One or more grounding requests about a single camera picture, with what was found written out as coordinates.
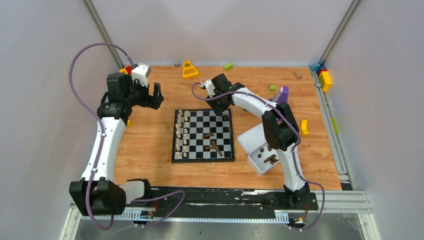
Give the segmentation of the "black white chess board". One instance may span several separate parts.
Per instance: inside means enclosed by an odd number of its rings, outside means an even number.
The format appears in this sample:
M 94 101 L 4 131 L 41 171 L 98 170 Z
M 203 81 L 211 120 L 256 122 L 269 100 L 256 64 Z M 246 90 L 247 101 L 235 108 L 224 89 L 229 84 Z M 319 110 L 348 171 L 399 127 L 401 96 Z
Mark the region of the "black white chess board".
M 231 109 L 177 109 L 174 113 L 171 162 L 223 163 L 235 161 Z

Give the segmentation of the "brown chess piece long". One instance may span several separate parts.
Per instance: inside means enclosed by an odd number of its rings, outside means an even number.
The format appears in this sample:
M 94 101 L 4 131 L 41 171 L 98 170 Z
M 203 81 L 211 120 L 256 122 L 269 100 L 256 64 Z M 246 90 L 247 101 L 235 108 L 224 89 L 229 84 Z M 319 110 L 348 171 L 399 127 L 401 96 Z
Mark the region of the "brown chess piece long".
M 222 157 L 223 156 L 223 153 L 221 152 L 219 146 L 216 144 L 215 141 L 212 141 L 212 146 L 218 152 L 218 154 Z

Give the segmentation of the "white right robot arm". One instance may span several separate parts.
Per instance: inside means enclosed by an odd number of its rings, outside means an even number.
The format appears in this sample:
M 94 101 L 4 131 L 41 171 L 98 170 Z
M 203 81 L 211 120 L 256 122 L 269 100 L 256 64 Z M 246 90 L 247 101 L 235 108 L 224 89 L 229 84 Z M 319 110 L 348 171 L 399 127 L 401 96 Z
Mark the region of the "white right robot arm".
M 216 114 L 233 105 L 261 119 L 264 139 L 276 151 L 282 165 L 286 204 L 292 209 L 301 207 L 310 187 L 299 160 L 299 127 L 288 103 L 266 100 L 239 82 L 232 84 L 223 73 L 200 83 L 200 87 L 207 91 L 204 100 Z

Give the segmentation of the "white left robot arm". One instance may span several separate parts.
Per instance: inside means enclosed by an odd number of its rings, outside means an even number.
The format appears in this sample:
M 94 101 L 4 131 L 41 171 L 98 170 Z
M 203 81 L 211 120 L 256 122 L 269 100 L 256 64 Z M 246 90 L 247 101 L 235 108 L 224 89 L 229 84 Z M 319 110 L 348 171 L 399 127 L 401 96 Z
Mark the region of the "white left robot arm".
M 121 185 L 114 182 L 118 148 L 132 108 L 157 110 L 164 101 L 161 85 L 157 82 L 153 94 L 149 94 L 148 76 L 135 72 L 107 76 L 107 91 L 94 114 L 97 133 L 88 165 L 81 179 L 69 186 L 69 193 L 83 216 L 120 215 L 134 200 L 142 207 L 153 201 L 147 179 L 131 179 Z

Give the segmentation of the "brown chess piece crossed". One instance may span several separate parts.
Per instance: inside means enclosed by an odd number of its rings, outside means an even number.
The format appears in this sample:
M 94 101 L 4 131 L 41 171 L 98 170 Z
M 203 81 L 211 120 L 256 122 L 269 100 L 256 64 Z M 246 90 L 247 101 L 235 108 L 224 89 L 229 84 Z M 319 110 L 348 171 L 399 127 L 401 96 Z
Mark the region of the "brown chess piece crossed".
M 215 134 L 214 132 L 206 133 L 202 136 L 202 138 L 207 139 L 207 138 L 210 138 L 211 136 L 213 136 L 214 134 Z

